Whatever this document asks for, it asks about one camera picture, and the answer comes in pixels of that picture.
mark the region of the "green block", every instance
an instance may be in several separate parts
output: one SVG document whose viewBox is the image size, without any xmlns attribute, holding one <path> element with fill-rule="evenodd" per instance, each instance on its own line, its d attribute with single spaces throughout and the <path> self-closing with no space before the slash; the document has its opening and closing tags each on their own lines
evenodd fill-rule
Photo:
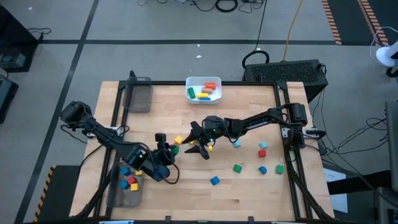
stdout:
<svg viewBox="0 0 398 224">
<path fill-rule="evenodd" d="M 285 167 L 283 166 L 283 165 L 277 165 L 276 166 L 276 172 L 278 173 L 278 174 L 283 174 L 284 173 L 284 170 L 285 170 Z"/>
<path fill-rule="evenodd" d="M 191 98 L 191 99 L 195 99 L 197 96 L 195 95 L 195 92 L 193 91 L 193 88 L 192 87 L 190 87 L 189 89 L 188 89 L 188 94 L 189 94 L 189 97 Z"/>
<path fill-rule="evenodd" d="M 234 171 L 237 173 L 241 173 L 242 171 L 242 166 L 235 164 L 234 166 Z"/>
<path fill-rule="evenodd" d="M 180 152 L 180 148 L 178 146 L 175 146 L 174 148 L 172 148 L 172 152 L 177 155 Z"/>
</svg>

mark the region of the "transparent container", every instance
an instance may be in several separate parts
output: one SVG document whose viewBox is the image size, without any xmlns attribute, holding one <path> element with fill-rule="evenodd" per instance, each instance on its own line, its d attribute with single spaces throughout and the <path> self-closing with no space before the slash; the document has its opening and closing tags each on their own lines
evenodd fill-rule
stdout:
<svg viewBox="0 0 398 224">
<path fill-rule="evenodd" d="M 130 188 L 122 189 L 119 185 L 120 181 L 127 179 L 125 175 L 120 173 L 123 167 L 128 167 L 132 171 L 132 176 L 137 179 L 139 184 L 138 191 L 131 191 Z M 141 203 L 142 192 L 144 191 L 144 174 L 140 177 L 136 176 L 134 169 L 123 163 L 117 162 L 112 167 L 111 182 L 109 183 L 108 199 L 106 204 L 111 208 L 134 208 Z"/>
<path fill-rule="evenodd" d="M 152 80 L 149 77 L 130 77 L 127 80 L 123 106 L 129 108 L 131 113 L 148 113 L 151 103 Z"/>
<path fill-rule="evenodd" d="M 215 83 L 216 89 L 209 95 L 210 100 L 199 100 L 198 98 L 191 99 L 188 94 L 188 89 L 193 88 L 195 94 L 201 93 L 201 89 L 205 87 L 205 83 Z M 189 104 L 192 105 L 215 105 L 220 102 L 223 95 L 221 88 L 221 79 L 219 77 L 188 77 L 185 80 L 185 97 Z"/>
</svg>

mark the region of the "red block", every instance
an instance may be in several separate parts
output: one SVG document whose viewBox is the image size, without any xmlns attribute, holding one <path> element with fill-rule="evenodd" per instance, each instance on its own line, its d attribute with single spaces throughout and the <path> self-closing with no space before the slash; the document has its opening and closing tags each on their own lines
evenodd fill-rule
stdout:
<svg viewBox="0 0 398 224">
<path fill-rule="evenodd" d="M 267 155 L 266 151 L 261 149 L 259 150 L 259 157 L 265 157 Z"/>
<path fill-rule="evenodd" d="M 135 177 L 129 177 L 129 178 L 127 178 L 127 183 L 129 183 L 129 184 L 134 184 L 134 183 L 136 183 L 136 182 L 137 182 L 137 180 L 136 180 Z"/>
</svg>

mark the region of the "black box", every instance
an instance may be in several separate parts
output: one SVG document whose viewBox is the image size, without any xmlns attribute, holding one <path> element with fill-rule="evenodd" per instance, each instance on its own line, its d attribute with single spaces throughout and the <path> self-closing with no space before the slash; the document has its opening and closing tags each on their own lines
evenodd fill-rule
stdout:
<svg viewBox="0 0 398 224">
<path fill-rule="evenodd" d="M 284 70 L 284 68 L 287 67 L 283 65 L 296 65 L 296 69 L 292 69 L 290 66 L 289 70 Z M 322 68 L 320 68 L 319 60 L 247 65 L 243 73 L 242 81 L 303 82 L 308 102 L 311 102 L 328 85 L 326 75 Z"/>
</svg>

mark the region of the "blue block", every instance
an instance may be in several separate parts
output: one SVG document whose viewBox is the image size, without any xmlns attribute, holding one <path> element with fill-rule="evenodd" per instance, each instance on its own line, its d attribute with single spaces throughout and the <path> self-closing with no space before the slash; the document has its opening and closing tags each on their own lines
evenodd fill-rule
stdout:
<svg viewBox="0 0 398 224">
<path fill-rule="evenodd" d="M 262 174 L 266 174 L 266 173 L 267 173 L 267 168 L 265 168 L 265 167 L 263 167 L 263 166 L 259 167 L 259 170 L 260 170 L 260 172 L 261 172 Z"/>
<path fill-rule="evenodd" d="M 210 181 L 213 185 L 216 185 L 220 182 L 220 180 L 217 176 L 213 177 Z"/>
<path fill-rule="evenodd" d="M 235 143 L 234 143 L 234 147 L 240 147 L 241 146 L 241 143 L 239 142 L 239 140 L 237 140 Z"/>
<path fill-rule="evenodd" d="M 120 187 L 122 189 L 128 189 L 130 187 L 129 182 L 127 182 L 126 180 L 120 181 Z"/>
<path fill-rule="evenodd" d="M 265 149 L 266 147 L 268 147 L 266 142 L 260 142 L 259 146 L 261 149 Z"/>
<path fill-rule="evenodd" d="M 131 173 L 131 170 L 130 170 L 128 167 L 123 167 L 123 168 L 120 170 L 120 172 L 121 172 L 123 175 L 129 175 L 129 174 Z"/>
</svg>

